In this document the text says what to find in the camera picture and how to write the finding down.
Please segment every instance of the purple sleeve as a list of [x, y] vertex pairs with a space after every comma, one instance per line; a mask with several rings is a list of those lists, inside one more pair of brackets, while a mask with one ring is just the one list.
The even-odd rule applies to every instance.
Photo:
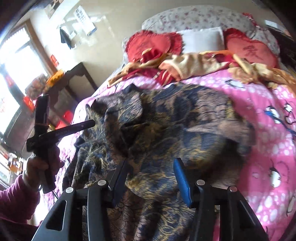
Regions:
[[0, 191], [0, 218], [17, 223], [27, 223], [40, 201], [39, 192], [30, 190], [19, 175], [14, 184]]

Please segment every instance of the poster on wall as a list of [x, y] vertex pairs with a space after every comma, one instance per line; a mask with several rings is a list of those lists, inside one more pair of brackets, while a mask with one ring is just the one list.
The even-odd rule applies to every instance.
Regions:
[[47, 14], [47, 16], [49, 18], [52, 17], [52, 15], [54, 14], [54, 12], [57, 10], [57, 8], [61, 5], [61, 3], [63, 2], [64, 0], [52, 0], [50, 2], [50, 4], [48, 4], [44, 10]]

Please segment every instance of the wall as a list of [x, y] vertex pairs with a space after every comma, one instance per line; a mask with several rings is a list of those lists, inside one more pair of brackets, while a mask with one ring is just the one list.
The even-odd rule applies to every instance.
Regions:
[[[112, 0], [95, 1], [81, 0], [74, 4], [72, 0], [64, 0], [60, 12], [54, 13], [54, 19], [48, 19], [44, 10], [37, 10], [31, 16], [32, 24], [46, 52], [54, 54], [60, 63], [60, 68], [71, 69], [83, 61], [94, 81], [100, 85], [119, 67], [122, 61], [121, 43], [124, 37], [132, 35], [141, 29], [141, 24], [147, 18], [161, 11], [189, 5], [210, 4], [220, 5], [238, 12], [252, 13], [254, 18], [263, 25], [268, 19], [280, 24], [278, 18], [269, 10], [261, 9], [251, 0]], [[94, 21], [97, 31], [87, 37], [74, 18], [76, 7], [82, 5], [86, 13]], [[62, 23], [70, 32], [78, 32], [80, 44], [70, 50], [66, 44], [60, 43], [58, 24]], [[77, 79], [76, 92], [83, 96], [92, 94], [92, 89], [85, 81]]]

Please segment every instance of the red pillow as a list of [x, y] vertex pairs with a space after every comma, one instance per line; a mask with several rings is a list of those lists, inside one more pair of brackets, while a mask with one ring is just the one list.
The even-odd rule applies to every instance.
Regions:
[[258, 40], [251, 40], [241, 34], [230, 34], [225, 39], [226, 47], [240, 58], [245, 58], [250, 63], [266, 64], [276, 68], [278, 61], [276, 56], [266, 44]]
[[128, 60], [138, 61], [142, 58], [142, 52], [148, 48], [179, 55], [182, 51], [182, 36], [178, 33], [156, 34], [148, 30], [135, 33], [126, 44]]

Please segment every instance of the silver rivet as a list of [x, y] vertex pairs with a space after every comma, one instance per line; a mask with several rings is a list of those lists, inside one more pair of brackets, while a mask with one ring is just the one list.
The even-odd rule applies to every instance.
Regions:
[[74, 190], [73, 188], [69, 187], [66, 189], [66, 193], [71, 193], [71, 192], [73, 192], [73, 190]]
[[104, 186], [107, 182], [105, 180], [98, 181], [99, 186]]
[[205, 181], [199, 179], [199, 180], [196, 181], [196, 184], [199, 185], [199, 186], [203, 186], [205, 184]]
[[229, 188], [229, 190], [230, 190], [231, 192], [236, 192], [236, 191], [237, 191], [237, 187], [236, 187], [236, 186], [231, 186], [231, 187]]

